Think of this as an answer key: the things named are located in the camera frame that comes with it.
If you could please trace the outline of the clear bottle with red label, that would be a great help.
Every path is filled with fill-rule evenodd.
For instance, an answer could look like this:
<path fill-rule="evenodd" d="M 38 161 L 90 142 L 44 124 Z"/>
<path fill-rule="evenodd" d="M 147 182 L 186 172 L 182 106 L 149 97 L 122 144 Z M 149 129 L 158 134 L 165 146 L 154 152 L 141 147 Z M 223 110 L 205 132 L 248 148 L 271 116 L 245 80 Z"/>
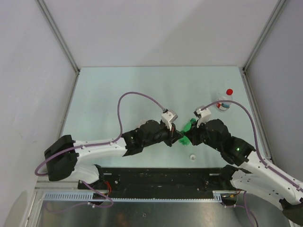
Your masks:
<path fill-rule="evenodd" d="M 222 95 L 217 98 L 216 107 L 221 111 L 227 111 L 232 105 L 231 102 L 227 102 L 227 100 L 233 100 L 232 95 Z"/>

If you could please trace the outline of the red bottle cap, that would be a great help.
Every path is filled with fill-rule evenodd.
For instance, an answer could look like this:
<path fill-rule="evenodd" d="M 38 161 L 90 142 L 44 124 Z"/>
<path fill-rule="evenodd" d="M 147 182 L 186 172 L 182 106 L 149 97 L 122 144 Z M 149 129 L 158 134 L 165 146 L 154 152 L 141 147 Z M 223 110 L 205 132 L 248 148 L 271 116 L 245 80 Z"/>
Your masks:
<path fill-rule="evenodd" d="M 231 96 L 233 94 L 233 90 L 232 89 L 227 89 L 226 94 L 228 96 Z"/>

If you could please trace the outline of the clear bottle with orange label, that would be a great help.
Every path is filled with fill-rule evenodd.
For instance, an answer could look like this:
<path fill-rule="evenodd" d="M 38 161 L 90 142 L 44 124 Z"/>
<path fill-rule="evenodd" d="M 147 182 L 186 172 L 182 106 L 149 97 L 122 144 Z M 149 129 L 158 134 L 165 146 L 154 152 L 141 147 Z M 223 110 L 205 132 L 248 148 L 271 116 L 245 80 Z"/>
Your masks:
<path fill-rule="evenodd" d="M 139 121 L 139 126 L 145 124 L 146 122 L 147 122 L 147 120 L 140 120 L 140 121 Z"/>

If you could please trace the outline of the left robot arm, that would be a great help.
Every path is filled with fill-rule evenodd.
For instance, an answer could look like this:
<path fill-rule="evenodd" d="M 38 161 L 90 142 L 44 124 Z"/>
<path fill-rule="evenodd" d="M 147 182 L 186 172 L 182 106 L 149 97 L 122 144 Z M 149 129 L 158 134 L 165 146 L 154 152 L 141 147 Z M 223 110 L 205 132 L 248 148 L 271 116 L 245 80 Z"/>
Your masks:
<path fill-rule="evenodd" d="M 45 151 L 46 169 L 51 182 L 83 181 L 94 189 L 101 188 L 105 178 L 95 161 L 105 157 L 126 157 L 141 153 L 145 147 L 164 142 L 171 147 L 182 137 L 175 125 L 168 129 L 165 123 L 148 120 L 132 131 L 122 134 L 116 142 L 81 144 L 71 135 L 59 138 Z"/>

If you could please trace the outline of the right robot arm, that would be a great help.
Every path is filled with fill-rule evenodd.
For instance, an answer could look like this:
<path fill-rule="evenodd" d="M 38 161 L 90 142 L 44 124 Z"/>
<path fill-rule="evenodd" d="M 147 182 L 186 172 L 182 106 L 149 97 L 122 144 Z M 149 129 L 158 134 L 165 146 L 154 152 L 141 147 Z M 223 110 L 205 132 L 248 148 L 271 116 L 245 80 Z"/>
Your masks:
<path fill-rule="evenodd" d="M 204 143 L 217 150 L 226 162 L 236 165 L 232 174 L 219 176 L 222 189 L 245 190 L 276 206 L 293 223 L 303 224 L 303 183 L 266 160 L 243 139 L 232 136 L 221 120 L 201 125 L 195 122 L 185 135 L 194 146 Z"/>

